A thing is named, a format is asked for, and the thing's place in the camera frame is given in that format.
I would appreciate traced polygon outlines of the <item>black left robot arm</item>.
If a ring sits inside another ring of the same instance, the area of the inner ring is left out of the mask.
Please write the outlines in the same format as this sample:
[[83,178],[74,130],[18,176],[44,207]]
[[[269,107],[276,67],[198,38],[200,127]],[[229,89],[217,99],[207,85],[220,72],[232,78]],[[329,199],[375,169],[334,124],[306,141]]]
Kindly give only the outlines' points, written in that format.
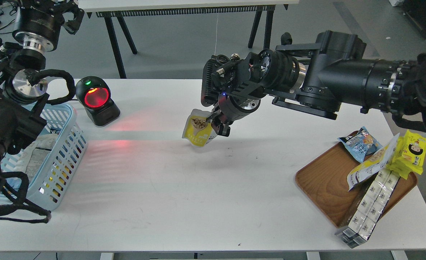
[[[84,10],[76,0],[11,0],[17,8],[12,36],[0,38],[0,163],[6,154],[27,148],[46,126],[41,112],[46,104],[70,101],[76,94],[68,72],[46,69],[44,53],[54,51],[61,28],[76,34]],[[27,199],[29,179],[23,172],[0,167],[0,220],[17,210],[42,216],[26,222],[48,223],[51,213]]]

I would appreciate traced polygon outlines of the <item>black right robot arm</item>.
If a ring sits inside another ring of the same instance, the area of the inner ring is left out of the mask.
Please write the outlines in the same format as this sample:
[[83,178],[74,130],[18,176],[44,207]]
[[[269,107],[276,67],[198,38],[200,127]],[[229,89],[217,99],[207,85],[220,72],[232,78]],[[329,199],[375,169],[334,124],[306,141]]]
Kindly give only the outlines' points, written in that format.
[[365,114],[378,109],[400,128],[426,132],[426,53],[412,61],[368,60],[355,34],[326,31],[315,43],[292,44],[289,33],[275,50],[211,56],[203,68],[201,103],[214,106],[208,120],[218,135],[259,107],[273,104],[307,114],[337,118],[342,103]]

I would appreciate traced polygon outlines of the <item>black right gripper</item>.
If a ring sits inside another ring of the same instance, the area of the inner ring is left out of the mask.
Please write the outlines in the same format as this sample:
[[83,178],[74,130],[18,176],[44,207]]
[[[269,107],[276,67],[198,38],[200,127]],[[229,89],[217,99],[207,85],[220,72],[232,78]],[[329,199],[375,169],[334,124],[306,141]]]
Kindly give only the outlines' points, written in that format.
[[201,104],[213,106],[206,122],[212,122],[216,135],[229,137],[234,121],[253,113],[259,107],[267,76],[267,53],[212,55],[203,68]]

